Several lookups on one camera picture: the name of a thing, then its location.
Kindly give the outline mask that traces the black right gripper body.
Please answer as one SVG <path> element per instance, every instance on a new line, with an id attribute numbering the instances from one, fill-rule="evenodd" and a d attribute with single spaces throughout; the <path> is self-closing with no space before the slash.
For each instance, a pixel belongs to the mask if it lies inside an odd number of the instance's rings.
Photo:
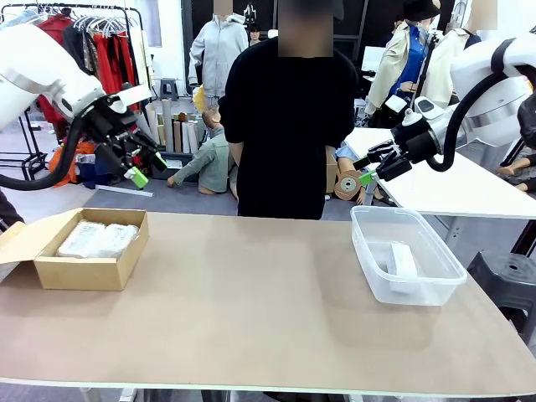
<path id="1" fill-rule="evenodd" d="M 429 124 L 413 124 L 391 129 L 394 143 L 412 163 L 423 162 L 439 153 L 438 143 Z"/>

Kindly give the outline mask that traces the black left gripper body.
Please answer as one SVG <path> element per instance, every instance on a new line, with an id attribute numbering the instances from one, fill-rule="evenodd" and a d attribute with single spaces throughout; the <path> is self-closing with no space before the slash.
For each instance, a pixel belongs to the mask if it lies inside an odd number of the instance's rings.
<path id="1" fill-rule="evenodd" d="M 137 115 L 129 107 L 119 113 L 108 105 L 95 104 L 85 112 L 85 134 L 95 143 L 119 147 L 133 142 L 136 123 Z"/>

